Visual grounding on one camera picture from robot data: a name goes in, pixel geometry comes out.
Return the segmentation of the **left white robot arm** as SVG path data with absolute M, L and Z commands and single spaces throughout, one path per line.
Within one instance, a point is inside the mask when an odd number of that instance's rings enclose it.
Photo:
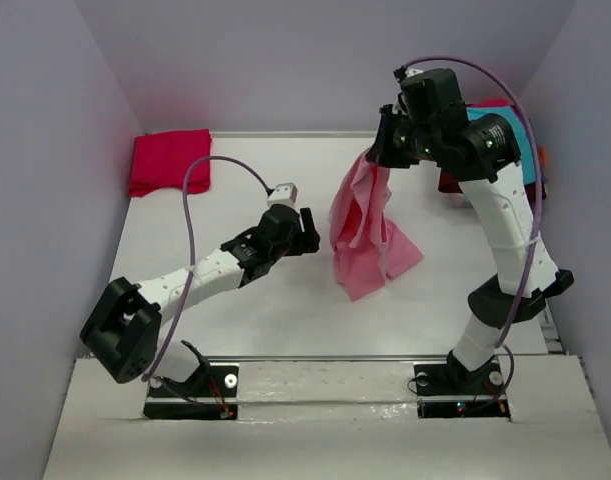
M 319 246 L 310 209 L 273 205 L 258 225 L 187 267 L 137 283 L 112 280 L 79 338 L 119 384 L 141 379 L 194 395 L 204 388 L 210 364 L 190 342 L 161 337 L 161 328 L 175 329 L 185 309 L 240 289 L 282 258 L 313 254 Z

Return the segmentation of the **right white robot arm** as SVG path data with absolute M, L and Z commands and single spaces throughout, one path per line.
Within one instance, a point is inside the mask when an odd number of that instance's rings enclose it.
M 449 68 L 401 67 L 394 76 L 398 100 L 380 110 L 368 161 L 403 169 L 427 160 L 448 171 L 475 210 L 497 269 L 469 294 L 470 320 L 446 360 L 416 367 L 412 380 L 422 396 L 474 395 L 502 377 L 493 354 L 511 325 L 537 316 L 573 275 L 542 241 L 511 123 L 495 112 L 470 118 Z

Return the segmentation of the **pink t shirt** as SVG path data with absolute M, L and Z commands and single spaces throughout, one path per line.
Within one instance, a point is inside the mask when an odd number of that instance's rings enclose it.
M 385 215 L 390 171 L 362 152 L 344 176 L 329 210 L 333 271 L 357 301 L 423 260 L 418 247 Z

